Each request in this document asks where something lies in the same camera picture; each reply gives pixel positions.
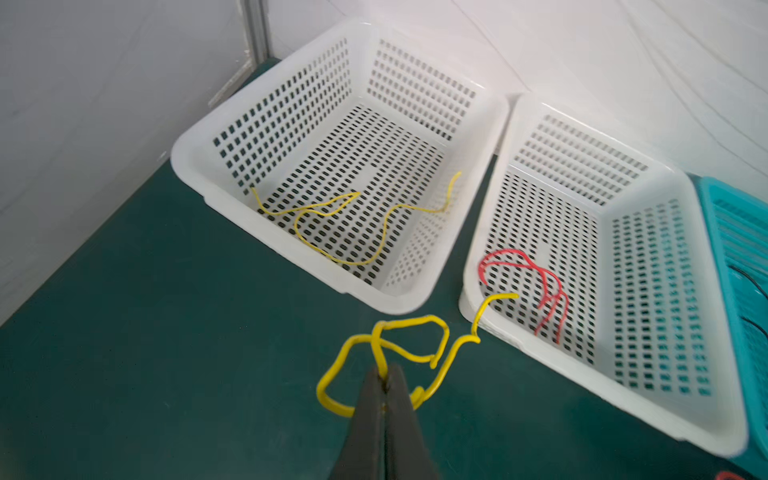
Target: yellow wire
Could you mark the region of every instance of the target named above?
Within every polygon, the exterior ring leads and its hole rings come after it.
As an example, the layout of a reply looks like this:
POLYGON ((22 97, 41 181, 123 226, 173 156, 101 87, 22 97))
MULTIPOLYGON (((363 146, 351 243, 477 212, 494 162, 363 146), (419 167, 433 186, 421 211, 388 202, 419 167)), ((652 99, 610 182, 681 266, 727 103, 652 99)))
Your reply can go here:
POLYGON ((323 255, 325 255, 326 257, 330 258, 334 262, 343 263, 344 265, 357 266, 357 265, 368 265, 372 261, 376 260, 376 258, 379 255, 381 255, 382 250, 384 250, 384 240, 386 240, 387 222, 389 220, 389 215, 391 215, 392 212, 394 212, 398 208, 410 208, 412 210, 419 210, 419 211, 422 211, 422 212, 426 212, 428 214, 441 214, 441 213, 445 212, 448 209, 448 205, 451 203, 451 192, 453 192, 453 185, 456 183, 458 178, 461 177, 461 175, 462 175, 462 172, 459 171, 459 172, 456 172, 456 175, 453 176, 453 178, 451 179, 451 182, 448 184, 448 192, 445 195, 445 203, 443 204, 442 207, 440 207, 437 210, 430 210, 430 209, 427 209, 427 208, 421 208, 421 207, 417 207, 415 205, 408 205, 408 204, 397 204, 394 207, 392 207, 389 210, 387 210, 386 215, 384 215, 384 222, 383 222, 384 226, 382 227, 382 239, 379 242, 379 248, 376 249, 376 252, 374 252, 372 257, 370 257, 368 260, 364 260, 362 262, 348 262, 346 260, 341 260, 340 258, 336 258, 333 255, 331 255, 330 253, 328 253, 325 250, 323 250, 322 248, 315 247, 314 245, 312 245, 306 238, 304 238, 304 236, 301 234, 301 232, 299 232, 299 219, 301 219, 301 217, 303 217, 304 215, 306 215, 306 214, 318 214, 321 217, 330 217, 332 215, 336 215, 344 207, 346 207, 347 205, 352 203, 353 200, 355 200, 357 197, 359 197, 360 196, 360 192, 354 192, 354 193, 351 193, 351 194, 339 195, 338 197, 335 197, 332 200, 328 200, 327 202, 323 202, 321 204, 312 204, 312 205, 307 205, 305 207, 292 208, 290 210, 284 210, 282 212, 270 212, 270 211, 268 211, 265 208, 264 205, 262 205, 261 200, 259 199, 259 194, 256 193, 256 189, 253 188, 253 187, 251 187, 250 189, 253 191, 253 195, 256 197, 256 202, 259 203, 259 207, 261 208, 261 210, 264 210, 269 215, 272 215, 274 217, 278 217, 280 215, 290 214, 291 212, 299 212, 299 214, 296 215, 296 219, 293 221, 293 230, 296 232, 296 236, 299 237, 299 240, 303 241, 312 250, 315 250, 316 252, 322 253, 323 255), (330 205, 330 204, 336 202, 337 200, 341 200, 342 198, 345 198, 345 197, 348 197, 347 200, 345 200, 344 203, 342 203, 341 206, 339 208, 335 209, 333 212, 324 213, 324 212, 321 212, 321 211, 318 211, 318 210, 314 210, 314 207, 325 207, 326 205, 330 205))
MULTIPOLYGON (((462 335, 451 346, 451 350, 448 353, 448 356, 446 356, 445 361, 440 366, 440 370, 437 373, 437 376, 432 381, 432 384, 424 390, 422 387, 417 386, 413 392, 411 392, 411 403, 413 404, 413 409, 416 410, 418 407, 420 407, 425 401, 427 401, 430 397, 435 395, 435 392, 437 392, 437 389, 440 388, 440 385, 442 384, 442 381, 445 379, 445 375, 448 374, 448 370, 451 368, 451 365, 453 364, 453 360, 456 358, 456 353, 458 353, 458 349, 462 347, 465 343, 480 343, 480 337, 478 336, 478 325, 480 323, 480 319, 482 318, 483 312, 485 312, 485 309, 490 305, 491 302, 494 300, 502 300, 502 299, 516 299, 520 296, 517 293, 498 293, 496 295, 491 295, 488 298, 485 299, 485 301, 480 305, 480 308, 478 309, 477 313, 475 314, 475 319, 472 322, 472 329, 470 330, 469 335, 462 335)), ((438 361, 440 360, 440 357, 442 356, 443 352, 445 351, 445 346, 448 344, 448 337, 450 335, 448 325, 439 317, 434 315, 428 315, 423 316, 415 319, 406 319, 406 320, 390 320, 388 322, 382 321, 377 322, 376 325, 373 327, 373 331, 370 335, 353 335, 347 339, 346 342, 344 342, 344 345, 342 345, 341 350, 339 351, 339 355, 336 357, 336 360, 331 365, 331 368, 328 369, 328 371, 323 375, 323 377, 320 379, 320 381, 317 383, 317 399, 320 402, 320 405, 324 406, 328 410, 330 410, 333 413, 336 413, 337 415, 341 415, 342 417, 351 417, 355 413, 355 409, 351 406, 343 405, 342 403, 337 402, 336 400, 330 398, 328 394, 326 393, 326 388, 330 383, 333 381, 333 379, 336 378, 336 375, 339 374, 341 371, 341 368, 344 367, 344 362, 346 361, 346 357, 349 355, 349 351, 351 348, 358 343, 370 343, 371 344, 371 350, 373 352, 373 358, 376 361, 376 365, 379 368, 379 377, 382 379, 386 379, 387 374, 389 373, 389 368, 387 367, 386 358, 384 357, 384 352, 382 350, 383 348, 390 349, 395 353, 398 353, 400 356, 404 357, 407 360, 410 360, 411 362, 417 362, 417 363, 429 363, 429 367, 431 369, 434 369, 438 361), (427 356, 417 356, 414 355, 405 349, 403 349, 400 346, 397 346, 396 344, 384 340, 381 338, 381 334, 384 330, 392 330, 392 329, 400 329, 400 328, 406 328, 409 326, 417 326, 417 325, 423 325, 425 323, 437 323, 442 327, 443 330, 443 336, 442 340, 440 341, 440 345, 437 349, 437 352, 434 355, 427 355, 427 356)))

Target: teal basket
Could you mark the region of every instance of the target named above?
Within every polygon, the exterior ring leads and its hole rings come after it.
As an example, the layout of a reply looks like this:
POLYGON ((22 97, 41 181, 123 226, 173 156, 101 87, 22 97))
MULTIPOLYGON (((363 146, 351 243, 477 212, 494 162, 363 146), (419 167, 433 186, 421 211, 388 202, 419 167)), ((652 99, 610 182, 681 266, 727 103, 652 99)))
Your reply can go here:
POLYGON ((745 455, 768 462, 768 204, 713 178, 697 188, 750 423, 745 455))

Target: green mat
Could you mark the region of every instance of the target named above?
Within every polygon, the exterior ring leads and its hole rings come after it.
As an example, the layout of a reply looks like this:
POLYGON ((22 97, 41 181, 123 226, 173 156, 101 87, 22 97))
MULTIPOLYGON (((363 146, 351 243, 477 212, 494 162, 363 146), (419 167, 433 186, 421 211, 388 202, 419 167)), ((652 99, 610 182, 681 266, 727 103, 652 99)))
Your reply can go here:
MULTIPOLYGON (((410 315, 442 317, 453 338, 470 326, 457 303, 479 204, 410 315)), ((0 328, 0 478, 324 478, 347 420, 315 385, 347 336, 388 318, 211 210, 165 164, 0 328)), ((427 353, 438 330, 389 338, 427 353)), ((737 471, 480 337, 419 410, 444 478, 737 471)), ((371 365, 353 350, 329 393, 354 403, 371 365)), ((428 366, 405 368, 411 388, 432 381, 428 366)))

